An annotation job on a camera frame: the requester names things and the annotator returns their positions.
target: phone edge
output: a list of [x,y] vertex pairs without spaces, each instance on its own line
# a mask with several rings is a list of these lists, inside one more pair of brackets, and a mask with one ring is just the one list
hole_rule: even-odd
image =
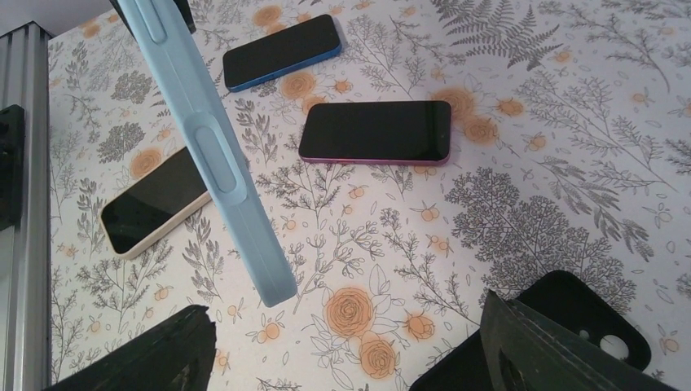
[[[293,65],[290,65],[289,67],[280,69],[280,70],[273,72],[273,73],[269,73],[269,74],[262,76],[262,77],[258,77],[256,79],[251,80],[251,81],[247,81],[247,82],[240,84],[240,85],[237,85],[237,86],[229,87],[228,84],[226,84],[226,88],[231,93],[241,92],[243,90],[247,90],[248,88],[258,86],[260,84],[266,83],[267,81],[278,79],[279,77],[285,76],[289,73],[298,71],[298,70],[303,69],[303,68],[307,68],[311,65],[320,63],[322,61],[326,61],[327,59],[332,59],[333,57],[336,57],[337,55],[339,55],[341,53],[342,49],[343,49],[343,43],[339,41],[338,46],[331,49],[330,51],[325,51],[324,53],[322,53],[320,55],[316,55],[314,57],[311,57],[311,58],[306,59],[304,61],[301,61],[299,63],[295,63]],[[223,75],[224,75],[223,80],[224,81],[225,81],[225,72],[226,72],[226,69],[225,69],[225,67],[223,67]]]
[[332,164],[332,165],[419,165],[438,167],[446,164],[451,158],[451,151],[446,157],[440,160],[381,160],[381,159],[329,159],[322,157],[305,157],[300,155],[300,159],[311,164]]

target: phone screen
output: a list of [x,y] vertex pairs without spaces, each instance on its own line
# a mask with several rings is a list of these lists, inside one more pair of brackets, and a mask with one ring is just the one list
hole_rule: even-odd
[[127,253],[205,192],[190,152],[176,152],[103,208],[113,250]]
[[439,162],[449,155],[451,106],[442,101],[321,103],[307,115],[305,160]]
[[228,51],[223,56],[226,87],[234,92],[243,90],[323,61],[340,49],[331,16],[317,16]]

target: metal frame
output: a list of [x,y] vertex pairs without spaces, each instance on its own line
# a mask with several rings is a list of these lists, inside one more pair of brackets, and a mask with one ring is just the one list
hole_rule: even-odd
[[26,111],[22,216],[0,232],[0,389],[44,389],[51,380],[49,38],[35,23],[0,37],[0,109]]

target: pink smartphone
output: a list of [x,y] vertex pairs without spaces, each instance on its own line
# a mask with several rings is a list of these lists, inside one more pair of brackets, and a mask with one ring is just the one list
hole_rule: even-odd
[[451,106],[434,100],[317,104],[298,153],[310,163],[443,165],[450,150]]

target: floral tablecloth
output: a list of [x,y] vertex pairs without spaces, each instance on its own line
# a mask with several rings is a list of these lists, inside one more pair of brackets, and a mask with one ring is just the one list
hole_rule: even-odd
[[[488,288],[564,269],[643,333],[646,373],[691,389],[688,0],[191,8],[299,293],[260,303],[213,203],[114,257],[100,209],[183,140],[111,11],[50,44],[53,381],[198,303],[210,389],[400,391],[478,329]],[[227,92],[226,50],[324,13],[337,58]],[[452,105],[447,165],[298,159],[312,105],[401,99]]]

